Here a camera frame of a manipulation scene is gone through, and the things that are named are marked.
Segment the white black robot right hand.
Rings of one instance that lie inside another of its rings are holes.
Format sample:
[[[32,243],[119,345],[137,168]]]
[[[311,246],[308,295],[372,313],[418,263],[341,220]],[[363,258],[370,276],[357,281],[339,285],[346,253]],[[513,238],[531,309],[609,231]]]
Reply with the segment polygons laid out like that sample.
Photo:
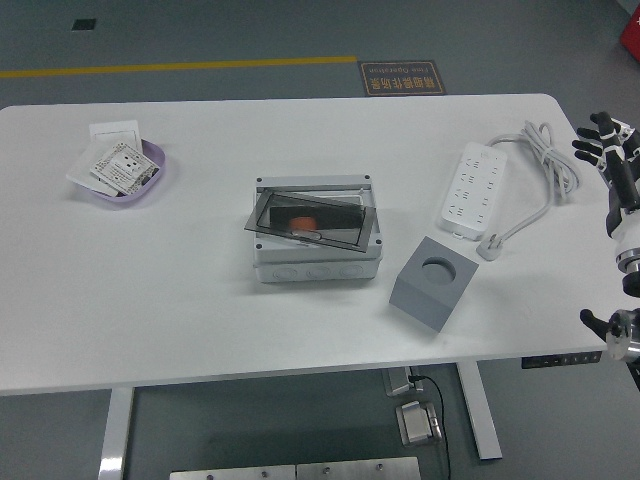
[[[593,129],[579,128],[575,157],[599,172],[608,188],[607,235],[620,264],[639,259],[639,130],[606,112],[590,116]]]

